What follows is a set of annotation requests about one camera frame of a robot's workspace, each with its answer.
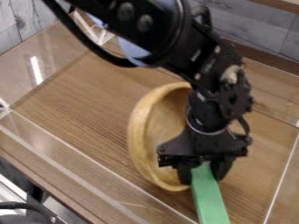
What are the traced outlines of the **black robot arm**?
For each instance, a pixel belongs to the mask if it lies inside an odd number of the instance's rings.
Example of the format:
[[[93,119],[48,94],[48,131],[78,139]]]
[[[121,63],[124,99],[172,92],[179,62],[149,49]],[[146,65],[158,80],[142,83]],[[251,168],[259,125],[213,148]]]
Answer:
[[[118,37],[125,54],[105,51],[74,24],[54,0],[41,0],[78,42],[118,67],[162,67],[191,84],[185,128],[157,146],[157,165],[176,170],[183,185],[192,169],[209,162],[212,177],[227,176],[235,159],[248,154],[252,138],[229,131],[252,109],[243,58],[213,32],[211,11],[192,14],[188,0],[65,0]]]

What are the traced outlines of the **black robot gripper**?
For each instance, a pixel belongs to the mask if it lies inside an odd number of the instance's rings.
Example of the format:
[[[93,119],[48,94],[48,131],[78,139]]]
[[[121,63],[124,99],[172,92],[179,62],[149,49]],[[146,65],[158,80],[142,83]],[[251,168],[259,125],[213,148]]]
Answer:
[[[209,161],[212,176],[221,181],[236,158],[248,154],[252,143],[249,127],[243,130],[244,133],[240,134],[225,128],[216,135],[204,135],[184,129],[176,137],[158,144],[158,166],[177,169],[180,183],[188,186],[192,183],[192,169],[200,167],[201,162]]]

